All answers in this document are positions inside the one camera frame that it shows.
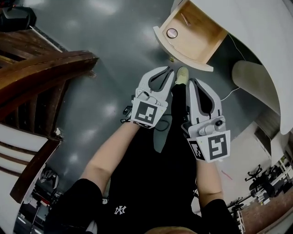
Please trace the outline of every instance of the drawer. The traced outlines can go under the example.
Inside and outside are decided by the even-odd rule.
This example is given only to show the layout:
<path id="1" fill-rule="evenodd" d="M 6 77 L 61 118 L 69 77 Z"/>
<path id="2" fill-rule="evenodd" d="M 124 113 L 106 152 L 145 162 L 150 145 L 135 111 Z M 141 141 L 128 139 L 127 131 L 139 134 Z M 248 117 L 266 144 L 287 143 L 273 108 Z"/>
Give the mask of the drawer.
<path id="1" fill-rule="evenodd" d="M 169 29 L 177 36 L 167 36 Z M 182 63 L 203 71 L 213 71 L 207 61 L 215 53 L 227 35 L 189 0 L 183 0 L 159 28 L 154 27 L 156 38 L 162 48 Z"/>

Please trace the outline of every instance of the white cable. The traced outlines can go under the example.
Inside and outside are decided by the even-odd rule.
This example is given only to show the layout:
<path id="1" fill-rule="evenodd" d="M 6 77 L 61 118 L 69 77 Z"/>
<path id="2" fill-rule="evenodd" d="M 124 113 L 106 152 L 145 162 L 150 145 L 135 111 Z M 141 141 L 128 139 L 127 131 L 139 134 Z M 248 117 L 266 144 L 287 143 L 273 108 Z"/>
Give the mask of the white cable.
<path id="1" fill-rule="evenodd" d="M 233 93 L 234 91 L 236 91 L 236 90 L 238 90 L 238 89 L 240 89 L 240 87 L 238 87 L 238 88 L 232 90 L 232 91 L 227 95 L 227 97 L 221 99 L 221 101 L 224 101 L 225 99 L 227 99 L 227 98 L 231 95 L 231 93 Z"/>
<path id="2" fill-rule="evenodd" d="M 233 42 L 235 48 L 236 48 L 236 49 L 238 50 L 238 52 L 241 54 L 242 58 L 246 61 L 246 59 L 244 58 L 243 54 L 241 53 L 241 51 L 240 51 L 240 50 L 238 49 L 238 47 L 236 46 L 235 41 L 234 41 L 233 38 L 231 37 L 230 33 L 228 33 L 228 35 L 229 35 L 229 37 L 231 38 L 231 40 L 232 40 L 232 42 Z M 225 98 L 221 99 L 221 101 L 226 100 L 226 99 L 231 95 L 231 93 L 233 93 L 234 91 L 236 91 L 236 90 L 238 90 L 238 89 L 240 89 L 240 87 L 238 87 L 238 88 L 232 90 L 232 91 L 231 91 L 231 92 L 230 92 Z"/>
<path id="3" fill-rule="evenodd" d="M 244 58 L 243 54 L 241 53 L 241 51 L 240 51 L 240 50 L 238 49 L 238 47 L 236 46 L 235 41 L 234 41 L 233 38 L 231 37 L 230 33 L 228 33 L 228 35 L 229 35 L 229 37 L 231 38 L 231 40 L 232 40 L 232 42 L 233 42 L 235 48 L 236 48 L 236 49 L 238 50 L 238 52 L 241 54 L 242 58 L 246 61 L 246 59 Z"/>
<path id="4" fill-rule="evenodd" d="M 41 33 L 39 33 L 34 27 L 30 26 L 30 28 L 34 31 L 34 33 L 36 33 L 40 38 L 42 38 L 43 40 L 45 40 L 48 44 L 50 44 L 51 46 L 53 46 L 56 50 L 58 50 L 59 52 L 63 52 L 62 50 L 60 50 L 60 48 L 58 48 L 57 46 L 55 46 L 47 38 L 45 38 Z"/>

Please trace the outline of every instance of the forearm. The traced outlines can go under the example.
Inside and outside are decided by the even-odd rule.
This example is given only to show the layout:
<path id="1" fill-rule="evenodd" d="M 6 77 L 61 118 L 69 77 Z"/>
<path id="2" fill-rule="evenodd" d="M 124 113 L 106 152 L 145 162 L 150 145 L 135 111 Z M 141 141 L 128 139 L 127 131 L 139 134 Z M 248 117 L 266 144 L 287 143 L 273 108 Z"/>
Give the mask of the forearm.
<path id="1" fill-rule="evenodd" d="M 95 153 L 81 177 L 94 182 L 103 193 L 139 128 L 130 122 L 122 124 Z"/>
<path id="2" fill-rule="evenodd" d="M 201 207 L 215 199 L 223 199 L 221 178 L 215 163 L 197 161 L 196 184 Z"/>

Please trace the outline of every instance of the shoe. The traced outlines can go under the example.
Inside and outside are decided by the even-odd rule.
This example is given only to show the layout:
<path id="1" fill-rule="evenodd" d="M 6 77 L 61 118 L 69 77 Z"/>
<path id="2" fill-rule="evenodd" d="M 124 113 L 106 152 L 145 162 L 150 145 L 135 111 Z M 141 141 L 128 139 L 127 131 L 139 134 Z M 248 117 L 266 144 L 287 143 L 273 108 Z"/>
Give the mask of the shoe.
<path id="1" fill-rule="evenodd" d="M 52 181 L 52 183 L 53 183 L 52 188 L 55 189 L 55 188 L 57 188 L 58 183 L 59 183 L 59 176 L 53 170 L 51 170 L 49 168 L 45 168 L 42 171 L 42 174 L 39 177 L 39 180 L 41 181 L 41 183 L 44 183 L 45 181 Z"/>
<path id="2" fill-rule="evenodd" d="M 189 71 L 187 67 L 181 67 L 177 71 L 177 79 L 175 81 L 175 84 L 180 85 L 180 84 L 187 84 L 189 80 Z"/>

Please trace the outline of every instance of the table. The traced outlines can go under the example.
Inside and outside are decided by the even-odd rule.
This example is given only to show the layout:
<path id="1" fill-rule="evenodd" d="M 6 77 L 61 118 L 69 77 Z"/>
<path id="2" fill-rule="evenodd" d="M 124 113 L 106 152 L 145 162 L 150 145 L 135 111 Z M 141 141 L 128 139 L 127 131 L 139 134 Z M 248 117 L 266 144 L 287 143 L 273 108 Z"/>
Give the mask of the table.
<path id="1" fill-rule="evenodd" d="M 287 134 L 293 128 L 293 17 L 286 5 L 280 0 L 190 1 L 261 61 L 277 91 L 281 133 Z"/>

